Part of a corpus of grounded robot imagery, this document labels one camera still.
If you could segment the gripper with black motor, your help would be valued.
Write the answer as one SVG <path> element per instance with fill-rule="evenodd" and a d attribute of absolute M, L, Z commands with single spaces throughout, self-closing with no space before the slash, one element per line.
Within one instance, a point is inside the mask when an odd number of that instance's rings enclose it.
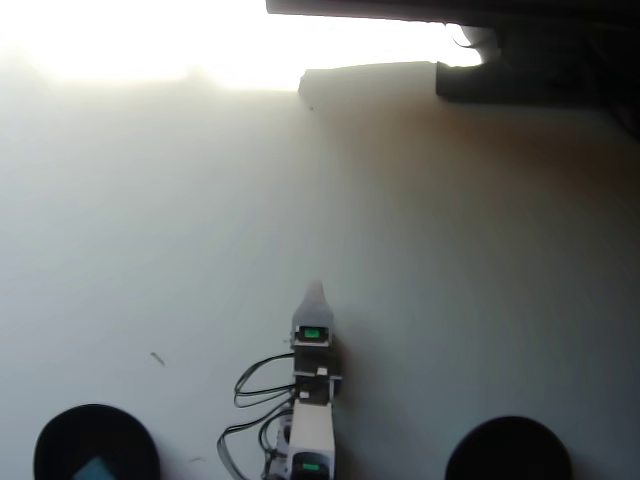
<path fill-rule="evenodd" d="M 292 324 L 293 371 L 296 376 L 341 377 L 340 350 L 335 345 L 334 313 L 327 302 L 323 284 L 312 282 L 294 312 Z"/>

